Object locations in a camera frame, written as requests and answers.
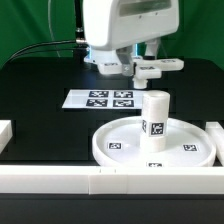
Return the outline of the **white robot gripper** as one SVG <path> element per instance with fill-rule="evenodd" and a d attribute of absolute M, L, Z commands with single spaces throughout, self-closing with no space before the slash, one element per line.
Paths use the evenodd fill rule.
<path fill-rule="evenodd" d="M 97 50 L 118 49 L 122 74 L 132 76 L 132 47 L 129 45 L 147 41 L 144 59 L 155 60 L 161 43 L 158 37 L 178 29 L 179 2 L 83 0 L 83 20 L 87 43 Z"/>

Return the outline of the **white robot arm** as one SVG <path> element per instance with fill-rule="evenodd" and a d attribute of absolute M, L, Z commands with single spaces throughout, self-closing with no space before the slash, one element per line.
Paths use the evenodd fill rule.
<path fill-rule="evenodd" d="M 133 74 L 133 51 L 146 43 L 146 57 L 157 57 L 162 36 L 179 26 L 178 0 L 83 0 L 85 61 L 101 74 Z"/>

